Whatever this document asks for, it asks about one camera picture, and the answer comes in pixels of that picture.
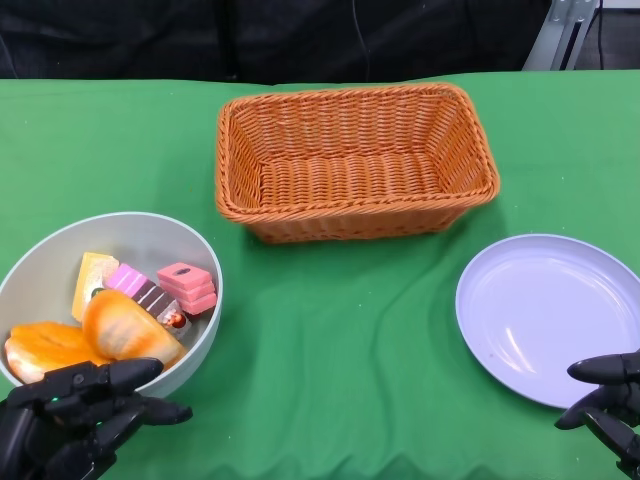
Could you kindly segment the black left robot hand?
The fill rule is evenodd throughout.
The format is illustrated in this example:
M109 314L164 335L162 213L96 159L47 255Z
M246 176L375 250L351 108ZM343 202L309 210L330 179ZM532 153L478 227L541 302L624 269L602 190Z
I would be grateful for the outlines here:
M163 368L154 358L83 362L14 388L1 402L1 477L98 479L142 426L191 419L187 406L136 392Z

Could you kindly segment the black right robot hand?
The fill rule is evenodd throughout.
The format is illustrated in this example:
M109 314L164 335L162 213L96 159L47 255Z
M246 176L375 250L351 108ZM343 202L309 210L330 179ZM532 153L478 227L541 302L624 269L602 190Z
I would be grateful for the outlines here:
M570 406L555 422L560 430L587 427L617 457L628 478L639 477L639 353L611 354L578 361L567 373L597 388Z

